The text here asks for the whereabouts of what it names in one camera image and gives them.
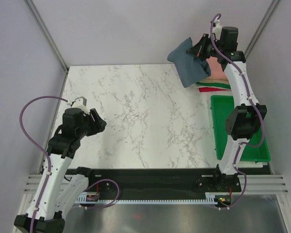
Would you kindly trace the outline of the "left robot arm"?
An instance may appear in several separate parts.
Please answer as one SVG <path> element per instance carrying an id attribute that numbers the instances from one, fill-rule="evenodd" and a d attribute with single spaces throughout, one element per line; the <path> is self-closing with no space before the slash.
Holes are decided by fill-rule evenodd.
<path id="1" fill-rule="evenodd" d="M 83 190 L 95 189 L 97 180 L 89 175 L 90 169 L 79 167 L 69 184 L 62 190 L 64 176 L 81 146 L 81 140 L 105 130 L 107 123 L 96 109 L 84 112 L 81 108 L 68 108 L 62 124 L 48 142 L 49 158 L 38 189 L 26 214 L 17 215 L 14 226 L 22 233 L 61 233 L 66 216 Z"/>

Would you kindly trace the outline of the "blue-grey t-shirt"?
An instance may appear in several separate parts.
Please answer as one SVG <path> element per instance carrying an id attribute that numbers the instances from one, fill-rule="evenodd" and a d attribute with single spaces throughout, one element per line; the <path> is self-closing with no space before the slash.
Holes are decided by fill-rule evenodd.
<path id="1" fill-rule="evenodd" d="M 192 39 L 188 37 L 167 56 L 167 61 L 174 63 L 184 88 L 202 81 L 211 75 L 211 69 L 206 60 L 202 61 L 187 54 L 186 51 L 192 47 Z"/>

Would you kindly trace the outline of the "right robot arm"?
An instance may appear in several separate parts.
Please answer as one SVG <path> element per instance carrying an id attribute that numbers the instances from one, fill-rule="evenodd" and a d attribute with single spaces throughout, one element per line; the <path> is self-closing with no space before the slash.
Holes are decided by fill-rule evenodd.
<path id="1" fill-rule="evenodd" d="M 227 143 L 223 157 L 218 165 L 220 172 L 212 179 L 213 187 L 224 191 L 230 185 L 227 175 L 238 172 L 237 164 L 249 140 L 259 130 L 264 129 L 263 120 L 267 113 L 255 97 L 250 85 L 246 58 L 237 50 L 238 28 L 222 27 L 218 23 L 210 25 L 210 33 L 204 34 L 200 41 L 188 49 L 187 54 L 202 61 L 215 57 L 225 73 L 234 99 L 234 109 L 226 119 Z"/>

